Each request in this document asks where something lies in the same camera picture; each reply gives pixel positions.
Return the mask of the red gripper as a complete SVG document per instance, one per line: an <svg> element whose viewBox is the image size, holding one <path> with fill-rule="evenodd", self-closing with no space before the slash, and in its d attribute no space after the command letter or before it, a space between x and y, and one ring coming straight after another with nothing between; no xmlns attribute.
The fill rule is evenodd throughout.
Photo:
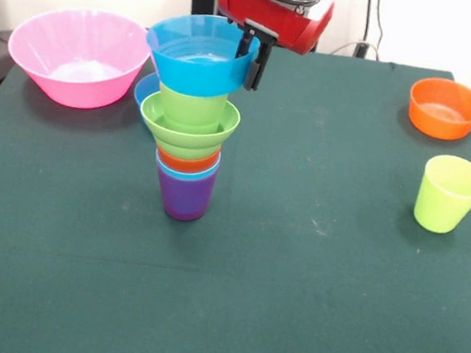
<svg viewBox="0 0 471 353"><path fill-rule="evenodd" d="M257 90L273 47L305 54L313 50L327 28L334 0L217 0L219 11L242 27L235 58L249 53L255 33L270 37L260 43L244 80L245 90Z"/></svg>

